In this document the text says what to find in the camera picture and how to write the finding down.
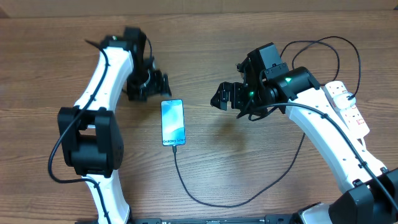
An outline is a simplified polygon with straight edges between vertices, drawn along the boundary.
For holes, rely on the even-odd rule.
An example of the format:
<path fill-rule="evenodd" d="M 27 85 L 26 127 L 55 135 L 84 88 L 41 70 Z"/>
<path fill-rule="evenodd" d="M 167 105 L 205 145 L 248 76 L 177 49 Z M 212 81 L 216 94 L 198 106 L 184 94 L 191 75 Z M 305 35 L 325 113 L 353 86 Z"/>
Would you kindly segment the Samsung Galaxy smartphone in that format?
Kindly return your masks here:
<path fill-rule="evenodd" d="M 161 102 L 162 145 L 177 146 L 186 142 L 183 101 Z"/>

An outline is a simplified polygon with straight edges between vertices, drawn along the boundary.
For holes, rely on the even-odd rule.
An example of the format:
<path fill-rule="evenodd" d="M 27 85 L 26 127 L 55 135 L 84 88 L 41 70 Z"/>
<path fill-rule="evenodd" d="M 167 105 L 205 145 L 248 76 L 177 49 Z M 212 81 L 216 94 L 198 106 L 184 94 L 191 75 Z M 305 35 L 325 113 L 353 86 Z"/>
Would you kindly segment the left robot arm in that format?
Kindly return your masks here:
<path fill-rule="evenodd" d="M 91 43 L 99 51 L 95 72 L 83 94 L 72 107 L 57 115 L 60 137 L 48 161 L 49 176 L 63 183 L 52 170 L 58 148 L 67 166 L 90 189 L 98 212 L 95 223 L 134 223 L 132 210 L 123 195 L 119 168 L 124 143 L 115 111 L 122 93 L 130 101 L 147 101 L 152 95 L 171 96 L 168 76 L 155 67 L 154 57 L 144 56 L 150 45 L 138 27 L 126 27 L 122 36 L 107 35 Z"/>

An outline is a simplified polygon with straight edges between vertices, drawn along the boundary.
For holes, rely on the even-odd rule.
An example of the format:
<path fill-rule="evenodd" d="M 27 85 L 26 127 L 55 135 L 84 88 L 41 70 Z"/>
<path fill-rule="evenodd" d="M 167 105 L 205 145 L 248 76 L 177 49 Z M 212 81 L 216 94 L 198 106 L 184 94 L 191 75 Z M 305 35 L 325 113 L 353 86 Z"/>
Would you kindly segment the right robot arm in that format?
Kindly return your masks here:
<path fill-rule="evenodd" d="M 397 221 L 397 171 L 389 170 L 358 141 L 338 116 L 340 105 L 325 86 L 305 67 L 289 69 L 273 43 L 249 52 L 237 69 L 243 81 L 221 83 L 211 105 L 237 109 L 251 121 L 280 110 L 318 149 L 341 191 L 331 204 L 316 203 L 293 213 L 291 223 Z"/>

